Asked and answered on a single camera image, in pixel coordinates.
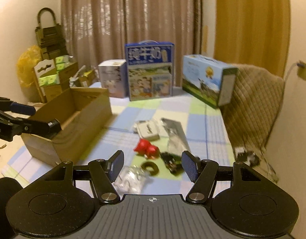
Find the clear plastic packaged rack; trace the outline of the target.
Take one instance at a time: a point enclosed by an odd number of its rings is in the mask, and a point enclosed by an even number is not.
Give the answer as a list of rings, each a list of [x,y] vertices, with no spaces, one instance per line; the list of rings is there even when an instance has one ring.
[[[113,185],[120,196],[140,194],[148,176],[148,172],[142,170],[141,167],[124,166]]]

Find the open cardboard box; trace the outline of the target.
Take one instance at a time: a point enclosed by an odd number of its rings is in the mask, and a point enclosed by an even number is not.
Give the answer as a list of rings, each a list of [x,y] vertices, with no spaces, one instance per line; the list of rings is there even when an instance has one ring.
[[[33,157],[50,166],[66,160],[76,164],[111,116],[106,88],[69,88],[29,118],[43,122],[57,119],[61,130],[50,138],[26,133],[21,138]]]

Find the silver foil bag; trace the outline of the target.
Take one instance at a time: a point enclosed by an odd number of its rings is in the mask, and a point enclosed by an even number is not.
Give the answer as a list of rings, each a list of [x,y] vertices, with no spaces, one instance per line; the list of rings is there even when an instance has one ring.
[[[181,157],[183,151],[190,151],[182,124],[167,118],[161,118],[161,122],[169,138],[167,152]]]

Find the red toy figure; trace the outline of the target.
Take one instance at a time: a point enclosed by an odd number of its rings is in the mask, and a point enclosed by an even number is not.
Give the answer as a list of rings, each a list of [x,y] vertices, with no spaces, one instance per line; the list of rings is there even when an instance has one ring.
[[[147,159],[156,159],[160,155],[159,148],[145,139],[140,139],[133,151]]]

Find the yellow plastic bag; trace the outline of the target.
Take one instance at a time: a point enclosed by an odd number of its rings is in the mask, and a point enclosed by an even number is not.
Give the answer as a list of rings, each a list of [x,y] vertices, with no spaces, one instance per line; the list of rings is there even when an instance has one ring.
[[[21,87],[29,88],[34,83],[34,67],[42,61],[40,47],[30,46],[19,57],[16,70]]]

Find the cardboard box with green packs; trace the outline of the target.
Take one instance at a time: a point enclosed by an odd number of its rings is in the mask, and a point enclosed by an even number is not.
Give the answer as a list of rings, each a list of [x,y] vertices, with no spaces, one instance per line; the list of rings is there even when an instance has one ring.
[[[45,88],[47,86],[69,85],[69,79],[79,70],[73,56],[63,55],[55,59],[45,59],[34,67],[35,84],[42,103],[47,102]]]

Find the white power adapter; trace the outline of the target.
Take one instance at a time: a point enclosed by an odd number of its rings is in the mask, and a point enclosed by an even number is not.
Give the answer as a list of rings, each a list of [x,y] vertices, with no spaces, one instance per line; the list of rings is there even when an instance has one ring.
[[[136,131],[141,139],[156,141],[160,138],[155,123],[151,120],[140,121],[136,124]]]

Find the small white product box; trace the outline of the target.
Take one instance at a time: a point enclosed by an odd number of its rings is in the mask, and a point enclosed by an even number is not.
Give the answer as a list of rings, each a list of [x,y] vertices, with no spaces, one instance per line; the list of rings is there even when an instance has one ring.
[[[126,60],[111,59],[98,65],[102,88],[107,88],[109,96],[125,98],[128,96],[128,79],[126,76]]]

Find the light blue milk carton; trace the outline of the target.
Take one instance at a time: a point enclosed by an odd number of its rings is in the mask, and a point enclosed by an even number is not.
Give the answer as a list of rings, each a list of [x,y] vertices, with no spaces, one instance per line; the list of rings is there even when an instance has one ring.
[[[203,55],[183,57],[182,89],[218,108],[230,103],[238,68]]]

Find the brown quilted chair cover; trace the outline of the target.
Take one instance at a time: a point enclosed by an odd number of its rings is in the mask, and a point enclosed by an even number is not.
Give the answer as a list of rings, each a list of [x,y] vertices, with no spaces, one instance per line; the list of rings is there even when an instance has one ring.
[[[264,68],[235,64],[237,75],[229,104],[221,107],[233,147],[264,149],[280,112],[284,79]]]

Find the dark blue milk carton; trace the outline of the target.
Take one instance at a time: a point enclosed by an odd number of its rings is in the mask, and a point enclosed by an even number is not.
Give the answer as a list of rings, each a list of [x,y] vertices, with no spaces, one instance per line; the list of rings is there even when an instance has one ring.
[[[131,101],[171,97],[174,82],[174,44],[144,40],[125,44]]]

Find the brown window curtain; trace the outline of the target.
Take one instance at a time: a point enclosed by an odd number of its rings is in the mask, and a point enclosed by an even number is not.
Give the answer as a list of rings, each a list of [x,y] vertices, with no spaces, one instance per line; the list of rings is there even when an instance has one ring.
[[[181,86],[183,56],[201,51],[202,0],[61,0],[61,21],[69,53],[92,68],[123,59],[125,44],[172,42]]]

